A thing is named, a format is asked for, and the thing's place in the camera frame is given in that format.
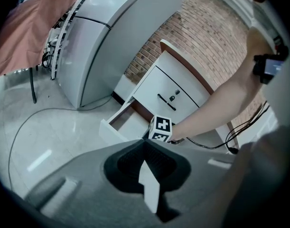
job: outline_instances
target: open drawer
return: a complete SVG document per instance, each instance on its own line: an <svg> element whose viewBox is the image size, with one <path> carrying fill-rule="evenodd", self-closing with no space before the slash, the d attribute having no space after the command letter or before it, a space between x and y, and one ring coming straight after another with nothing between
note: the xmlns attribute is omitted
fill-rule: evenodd
<svg viewBox="0 0 290 228"><path fill-rule="evenodd" d="M110 145L141 139L152 118L153 114L133 99L109 120L101 120L99 135Z"/></svg>

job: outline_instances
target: curved panel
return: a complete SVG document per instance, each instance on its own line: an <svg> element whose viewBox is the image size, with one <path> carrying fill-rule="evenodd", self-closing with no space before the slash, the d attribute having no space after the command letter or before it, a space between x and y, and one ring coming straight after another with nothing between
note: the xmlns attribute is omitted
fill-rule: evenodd
<svg viewBox="0 0 290 228"><path fill-rule="evenodd" d="M136 0L86 0L76 16L93 19L110 27L117 18Z"/></svg>
<svg viewBox="0 0 290 228"><path fill-rule="evenodd" d="M100 23L74 18L62 45L57 79L71 104L80 107L93 57L108 32Z"/></svg>

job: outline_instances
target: pink blanket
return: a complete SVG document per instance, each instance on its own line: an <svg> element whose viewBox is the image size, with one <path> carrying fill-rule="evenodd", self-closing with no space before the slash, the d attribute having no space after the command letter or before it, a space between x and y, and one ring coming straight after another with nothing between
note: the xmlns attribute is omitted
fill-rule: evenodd
<svg viewBox="0 0 290 228"><path fill-rule="evenodd" d="M76 0L28 0L13 9L0 31L0 76L41 63L49 31Z"/></svg>

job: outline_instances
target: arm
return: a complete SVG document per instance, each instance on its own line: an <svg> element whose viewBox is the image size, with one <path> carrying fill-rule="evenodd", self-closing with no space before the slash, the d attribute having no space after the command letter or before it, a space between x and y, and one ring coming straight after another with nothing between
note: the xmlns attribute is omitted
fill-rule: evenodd
<svg viewBox="0 0 290 228"><path fill-rule="evenodd" d="M247 55L239 69L197 111L173 126L171 139L205 133L237 117L262 86L259 77L253 74L253 57L263 54L272 54L272 49L260 32L251 28L247 36Z"/></svg>

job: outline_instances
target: black cable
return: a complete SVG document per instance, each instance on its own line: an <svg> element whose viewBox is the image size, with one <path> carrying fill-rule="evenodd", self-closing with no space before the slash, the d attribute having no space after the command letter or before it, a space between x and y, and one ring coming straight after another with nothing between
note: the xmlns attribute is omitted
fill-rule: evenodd
<svg viewBox="0 0 290 228"><path fill-rule="evenodd" d="M52 45L51 45L51 42L52 42L52 41L53 41L53 40L51 40L51 41L48 42L48 47L49 47L49 48L55 48L55 46L52 46Z"/></svg>
<svg viewBox="0 0 290 228"><path fill-rule="evenodd" d="M46 67L44 64L44 62L47 61L47 57L50 56L50 55L48 55L49 53L50 53L49 51L45 52L41 58L41 66L44 68L49 68L49 66Z"/></svg>
<svg viewBox="0 0 290 228"><path fill-rule="evenodd" d="M260 107L260 109L259 109L259 113L258 113L257 117L261 117L261 116L260 116L260 113L261 113L262 110L264 109L266 103L267 103L267 101L265 101L264 104ZM249 124L250 124L250 123L251 123L251 120L253 120L253 119L255 119L255 118L252 117L252 118L249 119L247 122L242 123L242 124L236 126L234 129L232 129L232 130L228 133L228 135L226 136L225 143L226 143L226 142L229 142L229 141L227 140L227 138L229 137L229 135L230 135L230 133L231 133L232 131L234 131L236 128L238 128L238 127L240 127L240 126L242 126L242 125L244 125L244 124L246 124L246 123L248 123L248 122L249 122ZM237 130L236 132L238 132L238 131L240 131L240 130L243 130L243 129L244 129L245 127L247 127L247 126L248 126L248 125L242 127L241 129Z"/></svg>
<svg viewBox="0 0 290 228"><path fill-rule="evenodd" d="M92 110L95 110L95 109L97 109L97 108L99 108L99 107L101 107L101 106L107 104L107 103L111 100L112 95L113 95L113 93L111 94L110 98L109 98L105 103L103 103L103 104L101 104L101 105L98 105L98 106L96 106L96 107L94 107L94 108L91 108L91 109L75 110L75 109L54 108L54 107L52 107L52 108L41 109L41 110L39 110L39 111L34 112L33 114L31 114L31 115L30 115L30 116L29 116L29 117L28 117L28 118L27 118L27 119L22 123L22 125L20 125L20 127L18 128L18 130L17 130L17 132L16 132L16 134L15 134L15 137L14 137L14 139L13 139L13 142L12 142L11 148L10 148L9 159L8 159L8 176L9 176L9 182L10 182L11 190L13 191L12 180L11 180L11 175L10 175L10 160L11 160L11 154L12 154L13 146L14 146L14 143L15 143L16 137L17 137L18 133L20 132L22 126L23 126L23 125L24 125L24 124L25 124L25 123L26 123L26 122L27 122L27 121L28 121L32 116L34 116L34 115L37 114L37 113L40 113L40 112L43 112L43 111L47 111L47 110L64 110L64 111L81 111L81 112L92 111Z"/></svg>
<svg viewBox="0 0 290 228"><path fill-rule="evenodd" d="M208 147L208 146L206 146L206 145L203 145L203 144L199 144L199 143L197 143L197 142L195 142L194 140L192 140L192 139L190 139L189 137L187 137L187 139L189 140L189 141L191 141L193 144L195 144L195 145L197 145L197 146L199 146L199 147L203 147L203 148L206 148L206 149L210 149L210 150L214 150L214 149L217 149L217 148L219 148L219 147L222 147L222 146L224 146L224 145L226 145L226 148L228 149L228 151L230 151L231 153L234 153L234 154L237 154L237 152L238 152L238 149L236 149L236 148L232 148L232 147L229 147L228 146L228 143L231 141L231 140L233 140L234 138L236 138L239 134L241 134L243 131L245 131L247 128L249 128L250 126L252 126L265 112L267 112L267 110L269 109L269 106L262 112L262 110L263 110L263 108L265 107L265 105L266 105L266 103L267 103L267 101L265 101L264 102L264 104L260 107L260 109L259 109L259 114L257 115L257 117L253 120L253 118L251 118L251 119L249 119L248 121L246 121L246 122L244 122L244 123L242 123L242 124L240 124L240 125L238 125L238 126L236 126L235 128L233 128L229 133L228 133L228 135L226 136L226 139L225 139L225 143L222 143L222 144L220 144L220 145L218 145L218 146L216 146L216 147ZM242 125L244 125L244 124L246 124L246 123L248 123L248 122L250 122L249 124L247 124L246 126L244 126L244 127L242 127L241 129L239 129L237 132L235 132L235 133L232 133L231 134L231 132L232 131L234 131L236 128L238 128L238 127L240 127L240 126L242 126Z"/></svg>

